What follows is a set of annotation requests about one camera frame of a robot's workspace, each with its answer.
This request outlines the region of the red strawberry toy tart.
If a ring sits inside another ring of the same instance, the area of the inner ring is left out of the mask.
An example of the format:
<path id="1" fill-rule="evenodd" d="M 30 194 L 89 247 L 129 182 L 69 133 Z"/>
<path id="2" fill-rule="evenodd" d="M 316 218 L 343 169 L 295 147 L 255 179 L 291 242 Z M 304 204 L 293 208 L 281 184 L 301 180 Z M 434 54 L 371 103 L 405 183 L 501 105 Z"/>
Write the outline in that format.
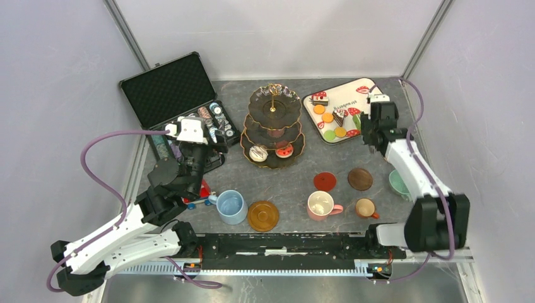
<path id="1" fill-rule="evenodd" d="M 291 143 L 289 143 L 287 146 L 283 148 L 278 148 L 275 151 L 276 156 L 279 158 L 289 158 L 290 156 L 293 155 L 293 152 L 294 152 L 294 148 Z"/>

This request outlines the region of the orange toy macaron lower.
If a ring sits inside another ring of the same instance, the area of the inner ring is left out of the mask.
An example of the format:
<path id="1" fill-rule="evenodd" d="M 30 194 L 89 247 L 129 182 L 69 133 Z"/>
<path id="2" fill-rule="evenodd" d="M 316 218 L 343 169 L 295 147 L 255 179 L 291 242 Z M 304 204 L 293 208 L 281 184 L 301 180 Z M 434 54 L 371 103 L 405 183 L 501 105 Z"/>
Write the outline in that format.
<path id="1" fill-rule="evenodd" d="M 334 130 L 334 133 L 335 133 L 337 138 L 344 138 L 346 136 L 347 131 L 343 127 L 337 127 Z"/>

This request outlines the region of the green toy cake roll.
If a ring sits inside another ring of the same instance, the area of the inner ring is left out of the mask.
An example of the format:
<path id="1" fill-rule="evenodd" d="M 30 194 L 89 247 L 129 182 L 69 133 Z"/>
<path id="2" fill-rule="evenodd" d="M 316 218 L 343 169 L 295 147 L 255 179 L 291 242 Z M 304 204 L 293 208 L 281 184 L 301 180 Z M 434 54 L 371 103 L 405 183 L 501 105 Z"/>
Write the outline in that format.
<path id="1" fill-rule="evenodd" d="M 355 129 L 361 131 L 362 130 L 362 124 L 361 124 L 361 120 L 360 120 L 360 115 L 359 114 L 354 115 L 352 117 L 352 120 L 353 120 L 353 123 L 355 125 Z"/>

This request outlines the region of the green toy macaron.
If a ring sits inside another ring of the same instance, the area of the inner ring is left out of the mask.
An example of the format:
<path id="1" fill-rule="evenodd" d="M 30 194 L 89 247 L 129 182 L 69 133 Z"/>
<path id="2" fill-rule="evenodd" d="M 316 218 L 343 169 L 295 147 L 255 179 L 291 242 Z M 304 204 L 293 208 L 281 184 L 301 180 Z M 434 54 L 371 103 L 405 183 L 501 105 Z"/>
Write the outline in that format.
<path id="1" fill-rule="evenodd" d="M 328 142 L 332 142 L 337 138 L 336 133 L 333 130 L 325 131 L 323 137 Z"/>

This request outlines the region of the dark brown wooden coaster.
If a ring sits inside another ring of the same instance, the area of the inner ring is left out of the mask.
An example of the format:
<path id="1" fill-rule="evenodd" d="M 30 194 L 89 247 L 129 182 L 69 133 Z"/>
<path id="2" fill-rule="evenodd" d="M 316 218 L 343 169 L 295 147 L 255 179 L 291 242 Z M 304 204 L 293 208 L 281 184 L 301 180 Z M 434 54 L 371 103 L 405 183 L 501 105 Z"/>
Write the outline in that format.
<path id="1" fill-rule="evenodd" d="M 372 187 L 373 177 L 366 169 L 354 168 L 348 173 L 348 183 L 353 189 L 366 191 Z"/>

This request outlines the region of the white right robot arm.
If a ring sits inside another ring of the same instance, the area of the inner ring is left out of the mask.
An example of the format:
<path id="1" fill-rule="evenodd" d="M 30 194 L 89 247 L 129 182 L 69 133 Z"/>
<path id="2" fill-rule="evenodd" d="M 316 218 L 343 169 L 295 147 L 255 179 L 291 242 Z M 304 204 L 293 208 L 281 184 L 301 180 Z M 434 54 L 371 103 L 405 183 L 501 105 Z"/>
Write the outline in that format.
<path id="1" fill-rule="evenodd" d="M 399 128 L 394 102 L 372 102 L 369 113 L 360 115 L 366 145 L 374 148 L 395 168 L 405 183 L 413 207 L 403 223 L 380 223 L 364 241 L 366 253 L 383 256 L 390 246 L 415 253 L 462 249 L 467 240 L 470 201 L 454 193 L 422 159 L 406 128 Z"/>

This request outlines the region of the small orange brown cup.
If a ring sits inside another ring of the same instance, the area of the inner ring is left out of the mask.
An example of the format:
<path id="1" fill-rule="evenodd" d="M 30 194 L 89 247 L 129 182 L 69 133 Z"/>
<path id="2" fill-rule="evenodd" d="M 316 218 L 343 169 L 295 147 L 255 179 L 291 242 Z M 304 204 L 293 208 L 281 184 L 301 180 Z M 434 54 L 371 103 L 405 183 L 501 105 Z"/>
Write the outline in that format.
<path id="1" fill-rule="evenodd" d="M 379 219 L 376 206 L 371 199 L 361 198 L 355 204 L 355 211 L 359 217 Z"/>

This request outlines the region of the red toy car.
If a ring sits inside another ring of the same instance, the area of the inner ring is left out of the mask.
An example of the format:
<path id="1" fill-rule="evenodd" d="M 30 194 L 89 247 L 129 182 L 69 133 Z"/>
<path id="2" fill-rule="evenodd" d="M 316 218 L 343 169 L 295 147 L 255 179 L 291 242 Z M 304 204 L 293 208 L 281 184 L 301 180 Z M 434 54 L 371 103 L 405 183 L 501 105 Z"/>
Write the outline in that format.
<path id="1" fill-rule="evenodd" d="M 187 198 L 183 198 L 182 200 L 185 203 L 188 210 L 193 210 L 198 205 L 205 205 L 205 206 L 213 205 L 212 202 L 210 202 L 209 200 L 209 196 L 216 196 L 216 192 L 211 190 L 210 186 L 205 180 L 202 180 L 201 188 L 199 191 L 199 199 L 192 201 L 192 200 L 188 200 Z"/>

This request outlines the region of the pink mug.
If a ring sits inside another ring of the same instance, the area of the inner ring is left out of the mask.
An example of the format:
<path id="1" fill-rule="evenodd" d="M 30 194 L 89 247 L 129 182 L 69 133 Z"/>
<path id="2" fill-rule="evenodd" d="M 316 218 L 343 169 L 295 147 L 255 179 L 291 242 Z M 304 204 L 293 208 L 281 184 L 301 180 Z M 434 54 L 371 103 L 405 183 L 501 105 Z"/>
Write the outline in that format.
<path id="1" fill-rule="evenodd" d="M 307 213 L 315 221 L 325 220 L 329 215 L 337 215 L 344 211 L 342 205 L 337 205 L 332 196 L 325 191 L 313 192 L 307 200 Z"/>

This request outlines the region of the white chocolate striped toy donut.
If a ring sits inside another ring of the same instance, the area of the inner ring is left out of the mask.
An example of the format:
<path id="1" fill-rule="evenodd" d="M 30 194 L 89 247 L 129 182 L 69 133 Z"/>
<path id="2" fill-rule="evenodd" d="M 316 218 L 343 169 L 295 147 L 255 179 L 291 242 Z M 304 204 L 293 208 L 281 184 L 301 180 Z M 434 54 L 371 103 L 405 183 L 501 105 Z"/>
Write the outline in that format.
<path id="1" fill-rule="evenodd" d="M 253 162 L 264 162 L 268 155 L 266 147 L 262 145 L 254 145 L 249 149 L 249 157 Z"/>

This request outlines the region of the orange toy macaron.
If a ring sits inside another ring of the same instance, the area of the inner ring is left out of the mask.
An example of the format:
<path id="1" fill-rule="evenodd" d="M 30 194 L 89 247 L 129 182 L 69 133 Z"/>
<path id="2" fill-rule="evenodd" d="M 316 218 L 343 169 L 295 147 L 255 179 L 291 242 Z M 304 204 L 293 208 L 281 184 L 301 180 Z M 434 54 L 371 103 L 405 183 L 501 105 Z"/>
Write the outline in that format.
<path id="1" fill-rule="evenodd" d="M 344 138 L 346 136 L 347 131 L 343 127 L 337 127 L 334 130 L 334 133 L 335 133 L 337 138 Z"/>
<path id="2" fill-rule="evenodd" d="M 323 115 L 325 113 L 325 111 L 326 111 L 326 108 L 325 108 L 324 105 L 317 104 L 317 105 L 314 106 L 313 111 L 317 115 Z"/>
<path id="3" fill-rule="evenodd" d="M 322 121 L 323 121 L 324 123 L 326 123 L 326 124 L 328 124 L 328 123 L 332 123 L 333 120 L 334 120 L 334 116 L 333 116 L 332 113 L 329 113 L 329 112 L 325 112 L 325 113 L 323 113 L 323 115 L 322 115 Z"/>

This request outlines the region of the strawberry layer cake slice toy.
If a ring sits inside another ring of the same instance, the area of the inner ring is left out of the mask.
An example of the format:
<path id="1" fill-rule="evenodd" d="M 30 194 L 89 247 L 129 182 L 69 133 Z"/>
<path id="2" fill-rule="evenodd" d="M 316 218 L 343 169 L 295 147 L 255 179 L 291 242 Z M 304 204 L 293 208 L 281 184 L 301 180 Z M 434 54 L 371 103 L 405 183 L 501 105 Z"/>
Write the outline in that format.
<path id="1" fill-rule="evenodd" d="M 329 105 L 329 97 L 325 91 L 313 93 L 310 102 L 312 105 L 322 105 L 324 107 Z"/>

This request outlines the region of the black poker chip case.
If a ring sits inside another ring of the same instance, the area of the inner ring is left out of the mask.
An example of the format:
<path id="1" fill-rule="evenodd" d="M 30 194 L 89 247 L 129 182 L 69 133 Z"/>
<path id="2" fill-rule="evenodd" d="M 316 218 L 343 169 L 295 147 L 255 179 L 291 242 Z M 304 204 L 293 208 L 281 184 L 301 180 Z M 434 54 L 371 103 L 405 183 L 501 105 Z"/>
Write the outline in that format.
<path id="1" fill-rule="evenodd" d="M 229 125 L 236 127 L 218 99 L 198 52 L 124 79 L 119 88 L 143 129 L 160 131 L 180 116 L 200 117 L 203 113 L 213 119 L 224 114 Z"/>

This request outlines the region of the chocolate cake slice toy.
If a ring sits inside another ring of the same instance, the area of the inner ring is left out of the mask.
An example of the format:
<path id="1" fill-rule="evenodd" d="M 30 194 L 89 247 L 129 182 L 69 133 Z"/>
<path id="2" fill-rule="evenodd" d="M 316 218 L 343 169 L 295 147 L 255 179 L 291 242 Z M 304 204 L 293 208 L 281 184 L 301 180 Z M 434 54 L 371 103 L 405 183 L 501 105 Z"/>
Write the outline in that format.
<path id="1" fill-rule="evenodd" d="M 343 127 L 344 126 L 344 119 L 346 117 L 345 112 L 346 111 L 344 109 L 335 109 L 332 112 L 332 114 L 334 116 L 334 121 L 336 122 L 336 124 L 339 127 Z"/>

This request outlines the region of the cream strawberry serving tray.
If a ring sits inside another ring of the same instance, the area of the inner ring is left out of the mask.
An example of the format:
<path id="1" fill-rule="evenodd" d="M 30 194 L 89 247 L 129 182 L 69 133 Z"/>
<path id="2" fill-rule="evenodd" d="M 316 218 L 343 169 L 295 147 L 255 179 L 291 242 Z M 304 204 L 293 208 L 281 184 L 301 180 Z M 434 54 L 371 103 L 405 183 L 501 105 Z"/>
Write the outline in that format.
<path id="1" fill-rule="evenodd" d="M 389 102 L 370 78 L 311 93 L 303 98 L 303 108 L 323 142 L 334 145 L 361 135 L 361 114 L 368 114 L 374 102 Z"/>

